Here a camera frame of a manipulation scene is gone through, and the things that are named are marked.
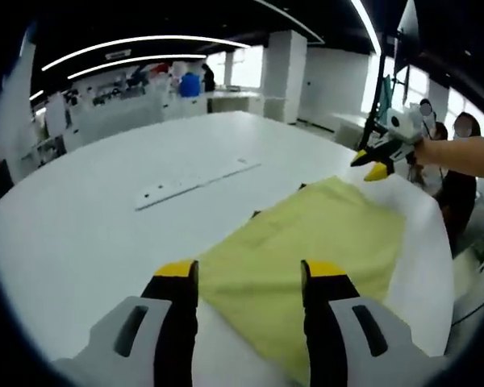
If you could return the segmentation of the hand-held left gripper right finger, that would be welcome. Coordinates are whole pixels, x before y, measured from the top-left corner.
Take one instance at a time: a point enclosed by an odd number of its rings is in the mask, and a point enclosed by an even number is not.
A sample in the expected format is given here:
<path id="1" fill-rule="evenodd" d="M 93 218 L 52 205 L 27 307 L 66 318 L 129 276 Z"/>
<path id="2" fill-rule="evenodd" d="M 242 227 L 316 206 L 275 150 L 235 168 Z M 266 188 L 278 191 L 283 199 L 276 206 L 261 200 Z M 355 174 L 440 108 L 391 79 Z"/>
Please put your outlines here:
<path id="1" fill-rule="evenodd" d="M 301 270 L 312 386 L 423 386 L 436 374 L 410 327 L 362 297 L 342 269 L 303 260 Z"/>

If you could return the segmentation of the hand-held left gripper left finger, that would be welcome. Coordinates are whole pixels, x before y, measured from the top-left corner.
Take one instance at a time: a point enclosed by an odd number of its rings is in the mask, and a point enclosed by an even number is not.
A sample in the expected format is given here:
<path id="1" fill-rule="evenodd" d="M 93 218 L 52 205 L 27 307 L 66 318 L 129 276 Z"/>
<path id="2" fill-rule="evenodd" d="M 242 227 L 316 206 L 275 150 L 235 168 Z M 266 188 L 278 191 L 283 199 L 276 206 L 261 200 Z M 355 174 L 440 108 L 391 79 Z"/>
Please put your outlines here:
<path id="1" fill-rule="evenodd" d="M 197 307 L 198 262 L 166 264 L 92 326 L 76 356 L 53 365 L 76 386 L 191 386 Z"/>

